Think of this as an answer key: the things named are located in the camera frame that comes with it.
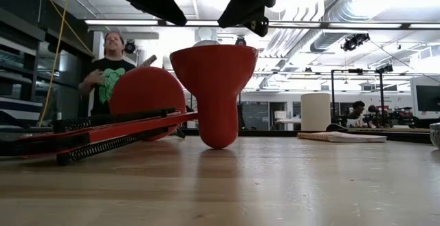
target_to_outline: green graphic t-shirt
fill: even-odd
[[[126,72],[134,69],[135,66],[125,60],[113,61],[103,58],[92,63],[90,72],[94,70],[103,71],[102,84],[95,85],[92,115],[110,113],[109,100],[113,88],[119,78]]]

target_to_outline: white cylinder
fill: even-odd
[[[325,131],[331,123],[330,94],[301,95],[301,130]]]

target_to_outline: hair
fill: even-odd
[[[357,101],[353,103],[353,108],[357,108],[359,106],[365,106],[365,103],[363,103],[362,101]]]
[[[109,34],[117,34],[119,36],[119,39],[121,40],[122,45],[125,45],[123,37],[121,36],[121,34],[119,34],[117,32],[110,32],[110,33],[106,34],[105,37],[104,37],[104,44],[107,42],[107,37],[108,37]]]

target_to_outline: ceiling light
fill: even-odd
[[[365,28],[365,29],[388,29],[400,28],[399,23],[330,23],[331,28]]]
[[[324,33],[330,34],[367,34],[367,30],[322,30]]]
[[[191,21],[186,22],[186,26],[218,26],[219,24],[216,21]]]
[[[272,71],[255,71],[254,72],[255,75],[269,75],[269,74],[273,74]]]
[[[87,25],[103,26],[136,26],[136,25],[157,25],[157,20],[85,20]]]
[[[413,23],[409,27],[410,29],[440,29],[438,23]]]
[[[320,27],[321,23],[294,23],[294,22],[282,22],[282,21],[272,21],[269,22],[269,27],[297,27],[297,28],[308,28],[308,27]]]

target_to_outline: wooden tabletop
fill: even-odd
[[[56,166],[0,159],[1,225],[440,225],[440,150],[240,137],[141,142]]]

